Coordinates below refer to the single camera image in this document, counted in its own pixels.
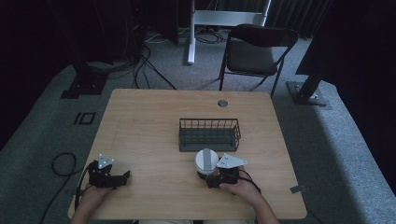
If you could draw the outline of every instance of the black curtain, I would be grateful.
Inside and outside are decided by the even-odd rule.
[[[296,73],[322,76],[336,86],[393,192],[395,10],[394,1],[334,0]]]

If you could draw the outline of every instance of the wire basket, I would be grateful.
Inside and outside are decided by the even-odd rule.
[[[179,150],[236,151],[241,133],[238,119],[180,119]]]

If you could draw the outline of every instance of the desk leg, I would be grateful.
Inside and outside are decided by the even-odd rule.
[[[195,0],[191,0],[191,24],[190,24],[190,46],[189,46],[189,64],[194,64],[195,58],[195,21],[194,21],[194,14],[195,14]]]

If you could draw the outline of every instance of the wooden table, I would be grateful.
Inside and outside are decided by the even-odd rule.
[[[219,100],[228,105],[220,107]],[[87,165],[99,154],[114,158],[112,175],[131,170],[126,186],[112,190],[96,219],[253,219],[238,196],[209,189],[196,174],[196,152],[179,152],[178,122],[238,119],[246,170],[280,219],[306,210],[271,98],[264,92],[114,90]],[[73,202],[69,216],[73,216]]]

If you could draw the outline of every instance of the dark background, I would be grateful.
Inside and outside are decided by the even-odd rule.
[[[123,46],[118,43],[125,42],[125,20],[138,24],[146,13],[125,10],[125,2],[128,3],[111,1],[111,6],[106,6],[106,1],[63,2],[66,4],[63,15],[70,16],[70,27],[78,43],[76,50],[82,59],[111,63],[121,56]],[[140,8],[142,2],[133,1],[132,9]],[[169,1],[168,12],[179,13],[179,18],[175,15],[171,20],[180,22],[180,26],[186,23],[183,13],[190,10],[188,2]],[[99,8],[97,12],[93,10],[95,7]],[[385,0],[334,0],[298,71],[309,76],[325,72],[324,79],[337,87],[393,191],[396,189],[396,176],[392,174],[396,171],[394,9],[395,3]],[[51,79],[72,63],[71,52],[75,51],[70,49],[70,41],[47,1],[6,0],[0,10],[2,148]],[[128,55],[138,54],[138,46],[138,43],[131,45]]]

